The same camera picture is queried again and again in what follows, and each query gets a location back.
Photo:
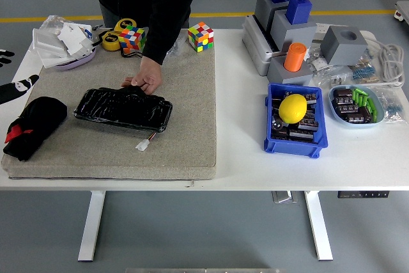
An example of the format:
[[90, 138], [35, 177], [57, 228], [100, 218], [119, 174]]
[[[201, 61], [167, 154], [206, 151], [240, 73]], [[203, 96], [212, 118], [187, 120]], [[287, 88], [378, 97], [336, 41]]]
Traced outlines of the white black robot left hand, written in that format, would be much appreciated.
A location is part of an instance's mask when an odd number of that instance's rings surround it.
[[[3, 64], [11, 63], [10, 57], [14, 56], [15, 53], [5, 49], [1, 49], [1, 66]], [[15, 100], [28, 92], [30, 88], [38, 81], [39, 75], [31, 75], [30, 77], [17, 81], [9, 82], [7, 84], [1, 85], [0, 90], [0, 104], [5, 104], [9, 101]]]

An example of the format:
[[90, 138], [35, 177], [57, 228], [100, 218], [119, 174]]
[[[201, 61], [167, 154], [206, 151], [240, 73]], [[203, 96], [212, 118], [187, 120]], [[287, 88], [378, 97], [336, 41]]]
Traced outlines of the person's left hand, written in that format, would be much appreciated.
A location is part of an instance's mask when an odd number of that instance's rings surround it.
[[126, 77], [121, 87], [138, 86], [145, 94], [153, 94], [162, 84], [161, 65], [143, 56], [138, 73], [133, 77]]

